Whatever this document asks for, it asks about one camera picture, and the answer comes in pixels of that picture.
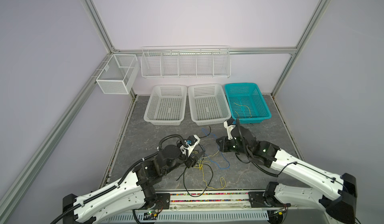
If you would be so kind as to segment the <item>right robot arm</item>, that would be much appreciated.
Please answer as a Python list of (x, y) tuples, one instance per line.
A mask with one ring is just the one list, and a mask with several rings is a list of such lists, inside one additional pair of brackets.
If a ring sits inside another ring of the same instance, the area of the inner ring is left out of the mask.
[(326, 212), (343, 224), (356, 222), (358, 194), (357, 180), (353, 175), (333, 174), (312, 166), (277, 145), (258, 141), (244, 127), (231, 125), (226, 129), (227, 136), (216, 140), (221, 152), (244, 156), (271, 177), (286, 174), (308, 185), (307, 188), (298, 188), (269, 182), (263, 193), (252, 192), (249, 195), (252, 207), (311, 207)]

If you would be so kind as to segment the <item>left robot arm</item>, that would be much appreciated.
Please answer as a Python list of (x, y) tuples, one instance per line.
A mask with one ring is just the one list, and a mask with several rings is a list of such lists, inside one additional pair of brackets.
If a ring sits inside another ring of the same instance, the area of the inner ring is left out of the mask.
[(154, 185), (179, 166), (193, 167), (193, 153), (201, 139), (173, 134), (160, 140), (157, 152), (136, 161), (115, 182), (83, 196), (63, 198), (63, 212), (52, 222), (57, 224), (98, 224), (124, 211), (151, 208), (158, 201)]

